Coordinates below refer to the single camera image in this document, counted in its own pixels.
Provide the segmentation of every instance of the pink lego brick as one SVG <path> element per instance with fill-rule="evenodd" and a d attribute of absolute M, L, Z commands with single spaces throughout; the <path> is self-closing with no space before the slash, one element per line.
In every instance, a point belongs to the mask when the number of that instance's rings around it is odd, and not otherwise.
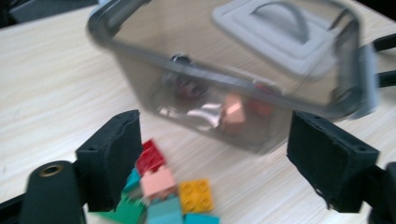
<path fill-rule="evenodd" d="M 161 166 L 157 172 L 147 171 L 140 179 L 140 186 L 146 201 L 164 200 L 169 194 L 177 193 L 177 183 L 171 170 Z"/>
<path fill-rule="evenodd" d="M 242 131 L 245 121 L 241 96 L 234 93 L 228 94 L 222 107 L 221 130 L 227 134 L 238 134 Z"/>

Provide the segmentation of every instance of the red lego brick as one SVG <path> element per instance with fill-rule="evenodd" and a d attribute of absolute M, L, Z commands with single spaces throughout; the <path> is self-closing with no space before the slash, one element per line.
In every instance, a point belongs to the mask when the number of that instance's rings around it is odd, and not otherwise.
<path fill-rule="evenodd" d="M 261 116 L 268 116 L 274 110 L 274 108 L 271 105 L 263 101 L 254 100 L 254 99 L 250 99 L 247 102 L 247 108 Z"/>
<path fill-rule="evenodd" d="M 136 162 L 136 169 L 140 175 L 145 172 L 156 172 L 166 161 L 152 139 L 143 144 L 143 152 Z"/>

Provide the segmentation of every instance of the yellow lego brick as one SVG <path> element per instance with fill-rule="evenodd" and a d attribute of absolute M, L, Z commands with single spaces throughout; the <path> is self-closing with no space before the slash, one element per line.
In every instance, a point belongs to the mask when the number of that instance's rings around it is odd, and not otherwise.
<path fill-rule="evenodd" d="M 183 214 L 213 210 L 213 199 L 207 179 L 181 182 L 178 190 Z"/>

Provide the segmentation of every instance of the light wood grain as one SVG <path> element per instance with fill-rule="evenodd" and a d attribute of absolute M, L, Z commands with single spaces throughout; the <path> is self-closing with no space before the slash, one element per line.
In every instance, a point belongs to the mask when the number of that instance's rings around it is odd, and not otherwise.
<path fill-rule="evenodd" d="M 396 32 L 394 23 L 353 7 L 364 22 L 364 42 Z M 73 161 L 74 150 L 107 120 L 137 108 L 143 140 L 157 140 L 178 181 L 210 178 L 223 224 L 366 222 L 368 206 L 360 214 L 328 211 L 286 158 L 286 146 L 252 155 L 145 111 L 112 54 L 87 36 L 91 10 L 0 31 L 0 202 L 23 193 L 37 166 Z M 385 53 L 380 69 L 395 59 L 395 51 Z M 337 125 L 381 150 L 383 167 L 396 159 L 396 88 L 380 94 L 374 114 Z"/>

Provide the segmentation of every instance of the lego stud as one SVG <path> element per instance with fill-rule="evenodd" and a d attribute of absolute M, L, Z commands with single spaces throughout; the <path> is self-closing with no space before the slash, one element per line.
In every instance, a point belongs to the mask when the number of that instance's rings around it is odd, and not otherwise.
<path fill-rule="evenodd" d="M 183 203 L 183 208 L 187 210 L 188 212 L 193 211 L 195 207 L 195 204 L 192 200 L 187 200 L 186 202 Z"/>
<path fill-rule="evenodd" d="M 181 184 L 181 190 L 183 194 L 191 194 L 192 193 L 192 185 L 191 184 Z"/>
<path fill-rule="evenodd" d="M 207 191 L 207 184 L 204 181 L 199 181 L 197 184 L 197 188 L 198 190 L 200 190 L 201 192 L 205 192 Z"/>
<path fill-rule="evenodd" d="M 200 205 L 201 205 L 204 209 L 208 209 L 208 208 L 210 208 L 211 203 L 210 203 L 209 199 L 207 199 L 207 198 L 202 198 L 202 199 L 200 200 Z"/>

